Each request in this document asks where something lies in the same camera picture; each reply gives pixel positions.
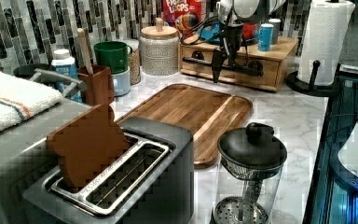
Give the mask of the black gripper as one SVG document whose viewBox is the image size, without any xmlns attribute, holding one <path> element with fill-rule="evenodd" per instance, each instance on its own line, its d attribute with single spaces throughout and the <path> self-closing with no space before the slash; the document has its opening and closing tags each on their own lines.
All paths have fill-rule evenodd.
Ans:
<svg viewBox="0 0 358 224">
<path fill-rule="evenodd" d="M 213 50 L 212 72 L 213 82 L 217 83 L 223 63 L 227 58 L 227 66 L 233 67 L 237 51 L 241 47 L 243 25 L 228 26 L 221 23 L 219 26 L 220 49 Z"/>
</svg>

